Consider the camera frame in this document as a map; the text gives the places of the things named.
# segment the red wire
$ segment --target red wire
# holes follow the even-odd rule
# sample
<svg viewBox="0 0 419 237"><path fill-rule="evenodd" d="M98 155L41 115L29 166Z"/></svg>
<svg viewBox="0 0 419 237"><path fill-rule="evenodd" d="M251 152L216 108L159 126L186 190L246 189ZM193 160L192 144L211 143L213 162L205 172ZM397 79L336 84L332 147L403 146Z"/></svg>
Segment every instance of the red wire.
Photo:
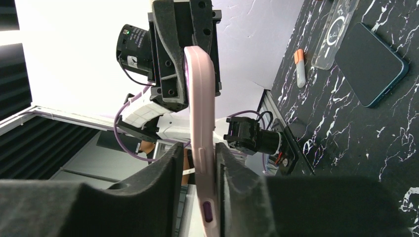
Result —
<svg viewBox="0 0 419 237"><path fill-rule="evenodd" d="M278 164L279 160L281 159L281 156L282 156L282 152L279 153L279 156L278 156L278 158L275 161L275 165Z"/></svg>

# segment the pink phone case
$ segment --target pink phone case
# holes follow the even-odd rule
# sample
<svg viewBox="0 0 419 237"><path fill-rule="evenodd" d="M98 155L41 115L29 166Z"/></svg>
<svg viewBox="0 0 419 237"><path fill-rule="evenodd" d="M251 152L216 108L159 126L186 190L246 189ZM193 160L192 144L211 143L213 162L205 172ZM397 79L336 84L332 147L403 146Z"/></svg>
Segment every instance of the pink phone case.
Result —
<svg viewBox="0 0 419 237"><path fill-rule="evenodd" d="M212 132L215 128L215 72L210 56L199 46L185 47L185 74L190 106L195 182L205 236L220 236Z"/></svg>

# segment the white wall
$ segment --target white wall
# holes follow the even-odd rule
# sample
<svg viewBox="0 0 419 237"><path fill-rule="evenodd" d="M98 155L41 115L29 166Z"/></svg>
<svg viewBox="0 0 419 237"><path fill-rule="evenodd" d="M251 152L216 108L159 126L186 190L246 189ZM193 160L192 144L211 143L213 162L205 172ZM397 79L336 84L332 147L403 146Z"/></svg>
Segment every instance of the white wall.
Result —
<svg viewBox="0 0 419 237"><path fill-rule="evenodd" d="M34 104L113 117L126 94L142 88L116 62L116 41L126 23L148 28L149 2L16 0ZM217 118L257 108L263 89L272 86L301 4L213 1L223 14L217 27L223 83Z"/></svg>
<svg viewBox="0 0 419 237"><path fill-rule="evenodd" d="M84 115L113 117L126 94L137 94L142 88L126 77L116 61L118 35L126 23L148 28L149 2L16 0L33 103ZM214 1L214 8L223 9L220 3ZM236 41L224 37L219 42L223 40L228 41L227 45ZM234 50L245 52L254 47L240 45ZM247 65L230 59L220 55L224 86L222 96L217 98L217 117L256 109L263 92L243 71ZM261 55L256 60L265 58ZM145 81L140 75L134 79Z"/></svg>

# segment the bolt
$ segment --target bolt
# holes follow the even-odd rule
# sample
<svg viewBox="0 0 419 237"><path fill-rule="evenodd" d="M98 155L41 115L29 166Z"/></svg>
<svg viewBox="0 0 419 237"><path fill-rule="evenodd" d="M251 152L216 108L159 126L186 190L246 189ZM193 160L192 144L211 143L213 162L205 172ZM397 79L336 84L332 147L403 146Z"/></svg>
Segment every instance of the bolt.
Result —
<svg viewBox="0 0 419 237"><path fill-rule="evenodd" d="M284 167L287 167L287 165L288 165L288 159L287 159L287 158L285 158L285 159L282 161L282 165L284 165Z"/></svg>

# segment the orange marker cap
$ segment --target orange marker cap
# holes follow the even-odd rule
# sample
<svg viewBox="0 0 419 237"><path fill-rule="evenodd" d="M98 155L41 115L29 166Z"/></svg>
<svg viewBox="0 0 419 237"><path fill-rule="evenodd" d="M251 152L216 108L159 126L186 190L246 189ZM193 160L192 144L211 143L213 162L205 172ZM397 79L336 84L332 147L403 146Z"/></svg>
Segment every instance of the orange marker cap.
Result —
<svg viewBox="0 0 419 237"><path fill-rule="evenodd" d="M299 49L294 53L294 61L295 64L299 63L300 61L304 61L304 51L302 49Z"/></svg>

